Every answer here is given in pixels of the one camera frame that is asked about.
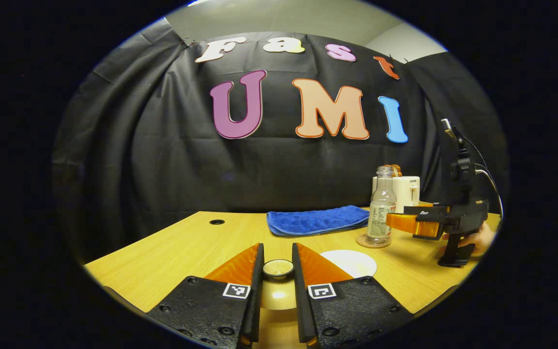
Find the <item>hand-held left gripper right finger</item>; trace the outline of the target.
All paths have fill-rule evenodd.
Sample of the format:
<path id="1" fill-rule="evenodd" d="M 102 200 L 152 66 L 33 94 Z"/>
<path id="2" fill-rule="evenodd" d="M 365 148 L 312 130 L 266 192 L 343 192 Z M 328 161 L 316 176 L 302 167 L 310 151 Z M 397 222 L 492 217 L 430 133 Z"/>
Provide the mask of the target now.
<path id="1" fill-rule="evenodd" d="M 374 277 L 354 278 L 301 243 L 292 263 L 298 335 L 309 349 L 355 349 L 413 318 Z"/>

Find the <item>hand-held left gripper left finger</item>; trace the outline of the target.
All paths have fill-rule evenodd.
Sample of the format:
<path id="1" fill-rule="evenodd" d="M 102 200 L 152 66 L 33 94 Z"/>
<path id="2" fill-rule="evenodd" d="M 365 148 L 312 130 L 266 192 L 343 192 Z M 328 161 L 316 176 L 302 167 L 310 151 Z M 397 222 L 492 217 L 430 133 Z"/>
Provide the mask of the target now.
<path id="1" fill-rule="evenodd" d="M 259 340 L 264 260 L 257 243 L 204 277 L 187 276 L 148 316 L 220 349 L 249 349 Z"/>

